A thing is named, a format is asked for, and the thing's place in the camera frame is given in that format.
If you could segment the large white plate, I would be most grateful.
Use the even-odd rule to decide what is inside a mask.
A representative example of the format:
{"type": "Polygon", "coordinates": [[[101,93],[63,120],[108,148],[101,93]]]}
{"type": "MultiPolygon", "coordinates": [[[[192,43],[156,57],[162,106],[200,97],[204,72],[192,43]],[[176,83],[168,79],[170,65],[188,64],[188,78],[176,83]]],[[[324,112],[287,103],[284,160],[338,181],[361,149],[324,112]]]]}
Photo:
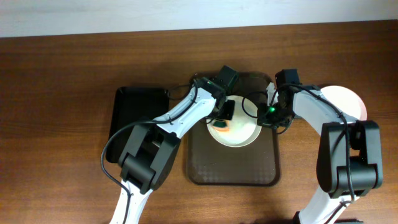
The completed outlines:
{"type": "Polygon", "coordinates": [[[321,88],[321,92],[342,112],[362,121],[367,120],[366,106],[354,91],[343,86],[332,85],[321,88]]]}

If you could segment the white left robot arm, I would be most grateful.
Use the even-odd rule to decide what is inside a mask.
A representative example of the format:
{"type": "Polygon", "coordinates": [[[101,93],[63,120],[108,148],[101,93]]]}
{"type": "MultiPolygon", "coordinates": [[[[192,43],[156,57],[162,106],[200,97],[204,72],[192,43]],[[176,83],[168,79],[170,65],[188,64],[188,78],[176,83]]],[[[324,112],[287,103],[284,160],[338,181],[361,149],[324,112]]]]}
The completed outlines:
{"type": "Polygon", "coordinates": [[[138,223],[150,194],[168,177],[182,137],[203,118],[232,118],[227,96],[239,80],[239,73],[225,65],[213,77],[193,78],[189,90],[170,111],[154,119],[133,121],[117,130],[101,152],[101,170],[117,184],[121,193],[111,223],[138,223]],[[129,131],[117,163],[121,179],[105,168],[106,153],[117,137],[129,131]]]}

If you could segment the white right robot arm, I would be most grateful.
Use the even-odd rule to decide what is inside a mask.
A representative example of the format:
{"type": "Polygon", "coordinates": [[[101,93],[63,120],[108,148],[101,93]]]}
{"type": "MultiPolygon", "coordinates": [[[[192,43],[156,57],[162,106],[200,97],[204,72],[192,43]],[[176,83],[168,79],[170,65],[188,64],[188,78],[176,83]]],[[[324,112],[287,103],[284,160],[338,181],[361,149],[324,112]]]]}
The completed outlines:
{"type": "Polygon", "coordinates": [[[286,131],[299,117],[320,135],[318,188],[292,221],[336,223],[349,205],[382,185],[379,126],[348,115],[318,86],[302,84],[296,69],[276,73],[275,84],[273,90],[265,92],[268,103],[260,105],[255,115],[257,124],[286,131]]]}

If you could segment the green and pink sponge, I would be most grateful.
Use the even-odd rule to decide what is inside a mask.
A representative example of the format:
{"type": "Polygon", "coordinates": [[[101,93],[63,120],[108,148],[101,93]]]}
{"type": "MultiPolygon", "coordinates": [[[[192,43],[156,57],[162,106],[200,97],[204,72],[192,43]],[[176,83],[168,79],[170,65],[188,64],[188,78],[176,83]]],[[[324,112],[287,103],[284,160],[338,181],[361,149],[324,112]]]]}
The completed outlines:
{"type": "Polygon", "coordinates": [[[230,131],[228,120],[215,120],[212,125],[213,129],[218,132],[226,133],[230,131]]]}

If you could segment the white plate front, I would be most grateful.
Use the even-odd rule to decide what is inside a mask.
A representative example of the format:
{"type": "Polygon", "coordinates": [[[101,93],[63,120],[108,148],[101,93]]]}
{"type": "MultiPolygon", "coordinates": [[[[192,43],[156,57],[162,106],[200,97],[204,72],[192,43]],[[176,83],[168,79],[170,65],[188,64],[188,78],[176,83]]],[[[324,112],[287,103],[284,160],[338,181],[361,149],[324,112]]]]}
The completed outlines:
{"type": "Polygon", "coordinates": [[[226,120],[226,127],[215,126],[215,121],[207,124],[211,136],[220,144],[228,147],[243,147],[252,143],[261,133],[257,119],[248,116],[242,109],[242,96],[231,95],[228,100],[233,100],[234,113],[232,120],[226,120]]]}

